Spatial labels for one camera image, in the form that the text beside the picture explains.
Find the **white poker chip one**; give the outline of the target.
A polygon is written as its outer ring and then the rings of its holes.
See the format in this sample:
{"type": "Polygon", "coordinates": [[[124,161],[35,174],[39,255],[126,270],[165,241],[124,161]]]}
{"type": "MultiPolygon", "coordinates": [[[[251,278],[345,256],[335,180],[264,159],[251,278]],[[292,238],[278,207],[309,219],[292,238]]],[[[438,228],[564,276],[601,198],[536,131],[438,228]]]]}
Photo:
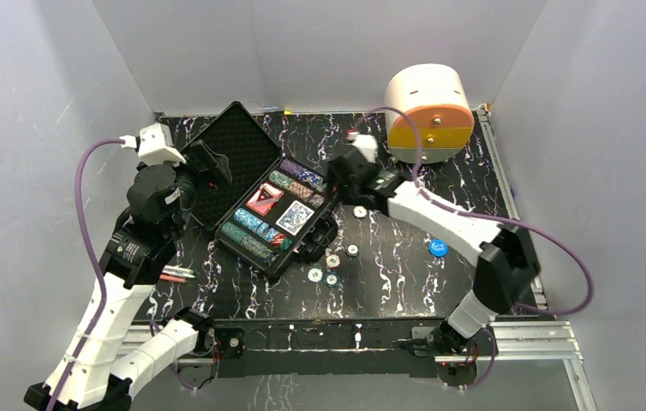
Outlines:
{"type": "Polygon", "coordinates": [[[353,208],[353,215],[355,218],[363,219],[368,215],[368,211],[366,210],[365,207],[361,205],[359,206],[357,205],[353,208]]]}

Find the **red playing card deck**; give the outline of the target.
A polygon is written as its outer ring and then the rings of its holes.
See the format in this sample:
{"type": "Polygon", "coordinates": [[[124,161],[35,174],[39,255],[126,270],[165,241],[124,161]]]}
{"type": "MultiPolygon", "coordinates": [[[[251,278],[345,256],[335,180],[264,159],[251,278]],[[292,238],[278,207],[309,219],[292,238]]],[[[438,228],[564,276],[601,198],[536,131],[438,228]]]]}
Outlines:
{"type": "Polygon", "coordinates": [[[263,182],[246,201],[245,206],[258,215],[265,216],[282,199],[283,195],[283,190],[269,182],[263,182]]]}

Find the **blue playing card deck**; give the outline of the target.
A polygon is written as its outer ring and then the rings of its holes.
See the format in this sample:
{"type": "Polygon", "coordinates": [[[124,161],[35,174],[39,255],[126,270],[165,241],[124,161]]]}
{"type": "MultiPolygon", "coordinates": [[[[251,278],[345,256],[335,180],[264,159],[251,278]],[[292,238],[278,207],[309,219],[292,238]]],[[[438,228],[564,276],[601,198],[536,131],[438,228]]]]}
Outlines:
{"type": "Polygon", "coordinates": [[[296,236],[313,215],[313,209],[294,200],[276,221],[276,225],[290,235],[296,236]]]}

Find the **red white chip hundred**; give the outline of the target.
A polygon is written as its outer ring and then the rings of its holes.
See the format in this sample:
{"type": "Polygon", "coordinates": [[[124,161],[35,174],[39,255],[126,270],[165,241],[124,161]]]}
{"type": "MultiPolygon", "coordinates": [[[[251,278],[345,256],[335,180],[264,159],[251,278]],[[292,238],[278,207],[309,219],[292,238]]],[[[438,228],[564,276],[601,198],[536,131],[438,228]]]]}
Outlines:
{"type": "Polygon", "coordinates": [[[341,259],[336,254],[331,254],[326,257],[326,267],[329,270],[337,269],[341,264],[341,259]]]}

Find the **light blue chip ten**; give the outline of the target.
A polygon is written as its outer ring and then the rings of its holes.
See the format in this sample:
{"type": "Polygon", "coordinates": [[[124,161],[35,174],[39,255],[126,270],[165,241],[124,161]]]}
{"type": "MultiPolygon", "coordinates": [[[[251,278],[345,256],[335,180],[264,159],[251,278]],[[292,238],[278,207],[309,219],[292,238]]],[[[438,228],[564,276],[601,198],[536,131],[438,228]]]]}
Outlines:
{"type": "Polygon", "coordinates": [[[307,278],[311,283],[319,283],[324,278],[324,272],[321,268],[312,267],[307,272],[307,278]]]}

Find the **blue round button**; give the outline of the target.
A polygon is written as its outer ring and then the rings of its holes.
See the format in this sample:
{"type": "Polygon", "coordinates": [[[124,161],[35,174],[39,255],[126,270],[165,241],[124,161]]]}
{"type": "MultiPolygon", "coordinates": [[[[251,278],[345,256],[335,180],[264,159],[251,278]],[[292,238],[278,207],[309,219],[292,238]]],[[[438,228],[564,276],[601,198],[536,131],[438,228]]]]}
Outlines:
{"type": "Polygon", "coordinates": [[[443,258],[449,251],[448,245],[439,239],[433,239],[428,243],[428,251],[435,258],[443,258]]]}

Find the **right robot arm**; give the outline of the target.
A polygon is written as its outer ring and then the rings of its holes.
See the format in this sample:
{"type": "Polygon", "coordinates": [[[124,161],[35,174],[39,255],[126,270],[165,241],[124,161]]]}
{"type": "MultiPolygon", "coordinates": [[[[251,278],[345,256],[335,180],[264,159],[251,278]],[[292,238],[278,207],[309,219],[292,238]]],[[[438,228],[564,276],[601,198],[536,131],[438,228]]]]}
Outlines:
{"type": "Polygon", "coordinates": [[[326,177],[326,193],[338,202],[422,229],[474,266],[470,291],[438,330],[414,337],[415,351],[465,354],[476,334],[509,313],[541,272],[530,233],[516,221],[471,217],[418,186],[410,173],[382,168],[355,146],[326,162],[326,177]]]}

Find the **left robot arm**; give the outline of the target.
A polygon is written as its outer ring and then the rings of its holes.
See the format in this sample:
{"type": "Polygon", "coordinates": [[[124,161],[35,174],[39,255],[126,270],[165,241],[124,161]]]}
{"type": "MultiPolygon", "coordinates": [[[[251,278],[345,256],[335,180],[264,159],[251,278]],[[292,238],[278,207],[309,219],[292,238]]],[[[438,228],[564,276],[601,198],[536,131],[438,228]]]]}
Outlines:
{"type": "Polygon", "coordinates": [[[229,162],[201,141],[159,158],[140,154],[105,250],[92,255],[96,281],[87,309],[51,375],[29,386],[24,402],[36,410],[128,410],[141,389],[187,354],[218,361],[214,322],[191,307],[131,353],[118,353],[142,302],[176,252],[198,193],[231,180],[229,162]]]}

